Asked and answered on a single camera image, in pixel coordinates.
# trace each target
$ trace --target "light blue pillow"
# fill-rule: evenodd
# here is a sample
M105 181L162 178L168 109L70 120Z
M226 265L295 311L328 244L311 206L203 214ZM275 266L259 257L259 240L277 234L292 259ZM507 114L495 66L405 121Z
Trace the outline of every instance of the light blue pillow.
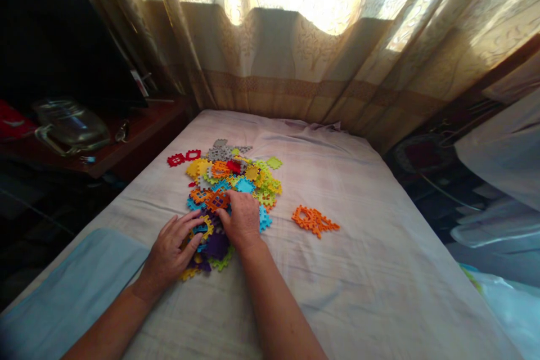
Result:
M61 358L127 286L148 256L112 229L90 233L47 279L0 318L7 358Z

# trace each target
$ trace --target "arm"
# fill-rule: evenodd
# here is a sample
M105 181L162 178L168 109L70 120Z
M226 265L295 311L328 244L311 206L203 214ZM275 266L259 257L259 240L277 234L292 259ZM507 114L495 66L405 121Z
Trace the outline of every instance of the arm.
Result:
M163 292L186 269L203 236L198 233L184 251L179 246L190 229L202 224L193 211L175 215L163 227L146 259L141 276L127 287L63 359L118 359Z
M232 217L224 210L218 214L246 273L265 357L326 359L260 237L259 203L250 194L230 190L227 193Z

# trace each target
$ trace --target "right hand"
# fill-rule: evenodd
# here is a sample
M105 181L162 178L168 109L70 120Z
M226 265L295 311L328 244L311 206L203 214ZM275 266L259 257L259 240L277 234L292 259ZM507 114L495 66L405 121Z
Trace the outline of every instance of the right hand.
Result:
M262 241L259 229L259 201L249 193L227 190L231 199L232 217L224 209L217 214L225 233L240 254Z

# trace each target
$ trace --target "hand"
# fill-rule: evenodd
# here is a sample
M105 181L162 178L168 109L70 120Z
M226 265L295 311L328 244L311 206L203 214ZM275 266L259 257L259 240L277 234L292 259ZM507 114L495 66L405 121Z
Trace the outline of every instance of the hand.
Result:
M204 222L199 218L200 212L192 211L180 219L175 215L159 232L141 276L133 285L133 292L139 298L155 302L186 269L203 234L197 233L184 250L180 250L180 245L193 227Z
M225 233L240 254L262 241L259 229L259 201L249 193L227 190L231 199L232 217L223 210L217 213Z

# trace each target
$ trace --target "blue toy piece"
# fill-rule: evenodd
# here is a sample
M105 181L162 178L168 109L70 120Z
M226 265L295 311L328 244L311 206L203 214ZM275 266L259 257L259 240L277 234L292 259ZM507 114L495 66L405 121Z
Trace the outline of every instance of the blue toy piece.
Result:
M206 204L205 203L197 204L197 203L195 203L193 198L188 197L187 198L187 207L190 209L190 211L197 211L198 209L206 208Z
M263 232L266 228L269 228L272 224L272 218L266 212L264 205L259 207L259 232Z
M216 192L218 190L221 190L223 192L226 192L227 190L230 190L232 187L229 184L229 182L225 179L221 180L219 183L214 184L212 187L212 191Z
M250 180L246 179L245 177L242 177L236 183L236 191L246 192L246 193L251 194L252 192L255 191L255 184L253 184Z
M206 224L201 224L193 228L193 234L196 234L199 232L207 232L207 231L208 231L208 225Z

